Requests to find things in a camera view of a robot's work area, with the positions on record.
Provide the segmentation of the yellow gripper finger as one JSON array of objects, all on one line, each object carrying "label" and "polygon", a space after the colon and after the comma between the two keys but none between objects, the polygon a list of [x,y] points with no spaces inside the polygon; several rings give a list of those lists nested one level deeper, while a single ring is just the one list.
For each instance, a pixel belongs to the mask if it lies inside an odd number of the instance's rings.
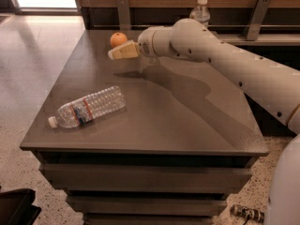
[{"label": "yellow gripper finger", "polygon": [[127,41],[108,51],[108,56],[112,60],[135,58],[139,54],[139,47],[133,40]]}]

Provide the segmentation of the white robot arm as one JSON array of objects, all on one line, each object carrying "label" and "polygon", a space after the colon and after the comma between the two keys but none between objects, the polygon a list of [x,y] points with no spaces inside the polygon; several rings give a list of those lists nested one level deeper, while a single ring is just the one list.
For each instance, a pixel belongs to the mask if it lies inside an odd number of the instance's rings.
[{"label": "white robot arm", "polygon": [[300,224],[300,74],[217,38],[193,19],[144,30],[108,51],[112,60],[139,55],[206,62],[296,134],[274,171],[263,225]]}]

